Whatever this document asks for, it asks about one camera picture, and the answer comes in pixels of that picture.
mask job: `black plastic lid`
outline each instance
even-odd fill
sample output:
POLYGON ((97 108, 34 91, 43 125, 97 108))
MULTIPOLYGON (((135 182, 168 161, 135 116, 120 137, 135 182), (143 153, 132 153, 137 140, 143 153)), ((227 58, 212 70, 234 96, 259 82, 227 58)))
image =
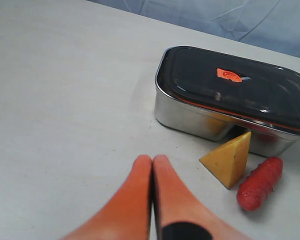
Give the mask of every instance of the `black plastic lid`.
POLYGON ((290 69, 178 46, 166 52, 157 78, 183 101, 300 130, 300 74, 290 69))

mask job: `yellow triangular block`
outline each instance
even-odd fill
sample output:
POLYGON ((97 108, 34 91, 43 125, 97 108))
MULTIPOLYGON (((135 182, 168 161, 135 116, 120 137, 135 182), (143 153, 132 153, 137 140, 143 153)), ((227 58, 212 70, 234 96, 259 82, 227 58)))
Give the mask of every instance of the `yellow triangular block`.
POLYGON ((227 188, 245 174, 251 132, 238 136, 200 158, 200 162, 227 188))

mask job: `white tabletop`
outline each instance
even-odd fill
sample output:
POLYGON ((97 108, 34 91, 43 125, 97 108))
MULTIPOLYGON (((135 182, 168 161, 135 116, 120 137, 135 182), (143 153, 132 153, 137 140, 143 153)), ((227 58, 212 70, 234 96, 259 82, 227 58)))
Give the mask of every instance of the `white tabletop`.
MULTIPOLYGON (((298 58, 85 0, 0 0, 0 240, 62 237, 110 199, 137 155, 159 153, 238 230, 300 239, 300 141, 281 155, 275 193, 247 214, 238 186, 225 189, 198 161, 218 144, 154 118, 159 61, 179 45, 300 73, 298 58)), ((247 168, 263 160, 250 154, 247 168)))

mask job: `lunch box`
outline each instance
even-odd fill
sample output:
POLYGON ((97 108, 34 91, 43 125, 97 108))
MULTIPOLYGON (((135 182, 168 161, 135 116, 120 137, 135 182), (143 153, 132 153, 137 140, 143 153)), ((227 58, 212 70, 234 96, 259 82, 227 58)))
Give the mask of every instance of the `lunch box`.
POLYGON ((154 114, 164 126, 211 141, 251 131, 250 152, 280 155, 300 140, 300 74, 191 46, 167 49, 154 114))

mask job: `blue cloth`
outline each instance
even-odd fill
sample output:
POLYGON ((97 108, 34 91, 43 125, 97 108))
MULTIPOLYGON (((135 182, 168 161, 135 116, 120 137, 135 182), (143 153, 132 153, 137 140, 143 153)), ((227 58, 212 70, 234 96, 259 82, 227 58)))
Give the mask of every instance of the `blue cloth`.
POLYGON ((300 58, 300 0, 92 0, 300 58))

